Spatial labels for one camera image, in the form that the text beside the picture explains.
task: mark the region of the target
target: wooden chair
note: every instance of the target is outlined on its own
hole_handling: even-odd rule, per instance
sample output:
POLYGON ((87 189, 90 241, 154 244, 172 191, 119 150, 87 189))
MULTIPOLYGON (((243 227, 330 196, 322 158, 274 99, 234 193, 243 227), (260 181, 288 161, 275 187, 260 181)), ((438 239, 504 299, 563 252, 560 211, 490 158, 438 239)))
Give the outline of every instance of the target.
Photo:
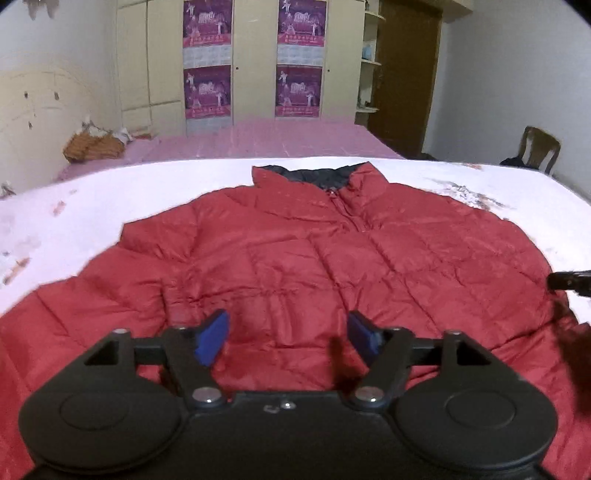
POLYGON ((546 173, 549 174, 558 160, 560 154, 560 142, 552 135, 540 130, 536 127, 525 127, 525 132, 521 138, 521 146, 519 148, 518 157, 529 167, 535 167, 538 170, 544 162, 544 159, 550 152, 553 152, 550 162, 546 167, 546 173), (528 141, 531 143, 530 157, 527 162, 524 160, 525 151, 527 150, 528 141))

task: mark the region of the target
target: red puffer jacket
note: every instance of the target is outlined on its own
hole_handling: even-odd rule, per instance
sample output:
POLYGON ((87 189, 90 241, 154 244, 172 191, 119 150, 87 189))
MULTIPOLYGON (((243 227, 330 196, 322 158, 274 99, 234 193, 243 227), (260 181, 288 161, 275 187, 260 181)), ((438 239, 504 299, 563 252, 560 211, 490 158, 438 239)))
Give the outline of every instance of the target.
POLYGON ((227 390, 354 384, 365 367, 345 338, 348 310, 417 336, 464 330, 556 406, 545 466, 558 479, 591 475, 591 417, 571 345, 578 327, 558 318, 564 298, 546 289, 550 267, 520 228, 389 184, 370 164, 328 192, 261 168, 253 177, 254 187, 126 225, 80 275, 2 318, 2 479, 32 467, 17 426, 23 401, 86 348, 117 327, 154 336, 221 308, 231 330, 213 374, 227 390))

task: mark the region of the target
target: purple poster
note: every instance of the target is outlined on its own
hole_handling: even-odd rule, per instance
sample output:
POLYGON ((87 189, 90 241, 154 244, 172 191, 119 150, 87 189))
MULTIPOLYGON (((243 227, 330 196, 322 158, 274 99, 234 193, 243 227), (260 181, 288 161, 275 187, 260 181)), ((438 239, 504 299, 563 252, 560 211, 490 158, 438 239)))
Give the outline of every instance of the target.
POLYGON ((320 116, 322 67, 277 66, 275 116, 320 116))
POLYGON ((232 0, 184 2, 183 48, 232 43, 232 0))
POLYGON ((230 65, 184 71, 186 118, 230 116, 230 65))
POLYGON ((280 0, 278 43, 324 47, 326 2, 280 0))

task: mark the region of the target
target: circular cover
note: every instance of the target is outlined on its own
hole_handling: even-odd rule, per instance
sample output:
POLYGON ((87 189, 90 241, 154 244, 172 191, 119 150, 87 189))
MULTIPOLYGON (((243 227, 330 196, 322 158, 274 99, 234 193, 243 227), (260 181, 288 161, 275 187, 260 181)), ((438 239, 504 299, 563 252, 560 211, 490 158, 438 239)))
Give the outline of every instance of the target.
POLYGON ((401 433, 423 457, 456 470, 490 472, 524 466, 545 454, 557 417, 535 388, 454 392, 437 382, 410 389, 393 412, 401 433))
POLYGON ((137 393, 43 393, 21 411, 31 453, 63 471, 110 472, 149 460, 180 427, 176 399, 145 381, 137 393))

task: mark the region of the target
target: black clamp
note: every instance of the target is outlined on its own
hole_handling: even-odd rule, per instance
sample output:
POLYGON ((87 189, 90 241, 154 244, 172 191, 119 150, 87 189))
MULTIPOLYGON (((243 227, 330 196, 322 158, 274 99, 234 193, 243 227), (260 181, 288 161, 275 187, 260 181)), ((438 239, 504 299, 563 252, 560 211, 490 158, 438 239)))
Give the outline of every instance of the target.
POLYGON ((591 270, 552 273, 547 282, 550 290, 572 290, 582 297, 591 297, 591 270))
POLYGON ((112 332, 25 402, 38 463, 27 479, 550 478, 539 462, 552 404, 462 332, 417 339, 351 312, 348 338, 370 367, 353 394, 228 398, 209 372, 228 329, 219 311, 158 338, 112 332), (161 365, 163 384, 138 365, 161 365), (439 373, 406 391, 415 365, 439 373))

